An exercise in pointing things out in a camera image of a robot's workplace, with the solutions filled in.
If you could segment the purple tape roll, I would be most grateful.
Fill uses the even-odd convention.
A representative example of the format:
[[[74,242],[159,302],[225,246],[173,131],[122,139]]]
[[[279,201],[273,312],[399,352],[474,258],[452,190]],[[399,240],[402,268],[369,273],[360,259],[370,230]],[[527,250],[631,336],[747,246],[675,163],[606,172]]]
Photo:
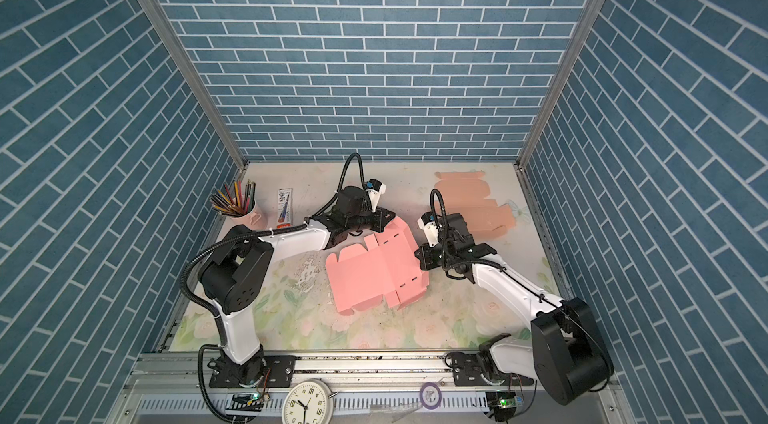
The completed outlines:
[[[426,410],[437,410],[442,405],[442,391],[437,383],[424,383],[419,391],[419,400],[422,408]]]

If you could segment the pink metal pencil bucket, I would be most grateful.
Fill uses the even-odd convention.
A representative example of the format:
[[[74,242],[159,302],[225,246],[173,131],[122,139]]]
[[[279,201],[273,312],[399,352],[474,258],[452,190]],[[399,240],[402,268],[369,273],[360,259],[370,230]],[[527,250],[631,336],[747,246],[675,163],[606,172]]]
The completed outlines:
[[[251,231],[262,231],[268,228],[267,218],[257,203],[253,203],[253,209],[242,217],[231,218],[233,227],[245,226]]]

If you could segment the bundle of coloured pencils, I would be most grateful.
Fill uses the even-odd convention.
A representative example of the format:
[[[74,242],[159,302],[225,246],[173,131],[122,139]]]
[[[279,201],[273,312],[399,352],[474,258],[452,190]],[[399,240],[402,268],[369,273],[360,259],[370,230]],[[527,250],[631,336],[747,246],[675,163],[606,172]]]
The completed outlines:
[[[209,197],[214,211],[226,217],[244,217],[255,210],[256,185],[251,181],[235,181],[215,189]]]

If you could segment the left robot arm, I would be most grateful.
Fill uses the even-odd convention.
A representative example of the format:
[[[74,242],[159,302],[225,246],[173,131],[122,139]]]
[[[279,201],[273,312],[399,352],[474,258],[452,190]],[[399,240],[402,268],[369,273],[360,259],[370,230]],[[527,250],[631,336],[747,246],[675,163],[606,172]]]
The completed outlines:
[[[381,232],[395,213],[379,206],[386,186],[371,179],[338,191],[331,210],[303,224],[253,231],[230,229],[219,242],[201,251],[182,269],[181,293],[214,318],[219,356],[209,362],[214,387],[254,388],[267,382],[267,362],[253,322],[253,309],[269,266],[310,252],[329,250],[351,233]]]

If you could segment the white wall clock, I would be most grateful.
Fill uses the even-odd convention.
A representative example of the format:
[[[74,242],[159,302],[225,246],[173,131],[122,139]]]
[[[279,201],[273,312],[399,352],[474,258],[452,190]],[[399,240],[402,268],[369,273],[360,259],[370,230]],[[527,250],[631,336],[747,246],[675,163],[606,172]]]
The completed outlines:
[[[281,422],[283,424],[329,424],[333,411],[331,389],[320,380],[310,379],[290,389],[283,402]]]

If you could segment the pink cardboard box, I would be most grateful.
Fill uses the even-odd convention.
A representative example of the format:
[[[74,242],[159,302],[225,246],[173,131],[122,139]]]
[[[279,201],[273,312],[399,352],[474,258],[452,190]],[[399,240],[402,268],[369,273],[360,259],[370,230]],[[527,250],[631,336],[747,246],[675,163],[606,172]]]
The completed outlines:
[[[381,303],[402,309],[421,299],[429,276],[417,249],[409,226],[397,217],[383,232],[329,255],[325,267],[337,312],[350,316]]]

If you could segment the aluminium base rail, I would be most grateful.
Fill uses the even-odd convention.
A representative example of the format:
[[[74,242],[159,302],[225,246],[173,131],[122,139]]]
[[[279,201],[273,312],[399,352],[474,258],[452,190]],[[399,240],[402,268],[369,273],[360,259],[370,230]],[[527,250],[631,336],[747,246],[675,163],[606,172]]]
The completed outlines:
[[[469,414],[484,422],[631,423],[619,385],[586,393],[572,403],[555,403],[543,386],[513,374],[493,384],[483,379],[469,352],[444,350],[298,352],[267,355],[267,382],[254,388],[214,387],[211,368],[200,368],[196,354],[143,354],[110,412],[110,423],[152,418],[179,422],[213,421],[212,408],[229,418],[255,423],[279,419],[290,389],[317,379],[331,389],[334,417],[375,416],[402,422],[419,414]],[[441,387],[437,410],[421,407],[424,383]]]

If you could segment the white blue pencil box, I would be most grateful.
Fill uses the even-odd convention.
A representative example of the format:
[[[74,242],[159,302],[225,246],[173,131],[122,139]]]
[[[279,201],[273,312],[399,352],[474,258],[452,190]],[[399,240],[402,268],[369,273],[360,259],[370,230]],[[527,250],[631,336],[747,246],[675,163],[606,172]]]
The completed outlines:
[[[276,221],[276,228],[283,229],[292,225],[292,195],[293,190],[291,188],[283,188],[278,190],[278,215]]]

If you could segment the tan flat cardboard box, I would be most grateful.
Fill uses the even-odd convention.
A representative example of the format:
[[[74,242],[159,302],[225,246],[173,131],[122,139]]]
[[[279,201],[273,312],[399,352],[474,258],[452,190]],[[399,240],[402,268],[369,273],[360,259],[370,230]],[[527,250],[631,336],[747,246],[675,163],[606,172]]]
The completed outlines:
[[[436,172],[435,176],[435,188],[443,197],[446,211],[460,214],[476,240],[502,237],[517,226],[511,207],[491,198],[484,171]]]

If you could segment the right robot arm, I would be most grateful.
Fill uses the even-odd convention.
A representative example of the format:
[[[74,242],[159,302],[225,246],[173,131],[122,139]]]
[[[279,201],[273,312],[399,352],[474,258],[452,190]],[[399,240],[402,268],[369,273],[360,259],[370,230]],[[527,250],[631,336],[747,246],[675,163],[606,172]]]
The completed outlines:
[[[531,378],[561,405],[609,383],[615,368],[585,301],[565,300],[513,270],[494,248],[474,240],[458,213],[427,212],[418,227],[427,239],[415,252],[422,270],[439,269],[490,292],[530,331],[528,344],[502,333],[479,346],[473,364],[484,380],[495,384],[511,374]]]

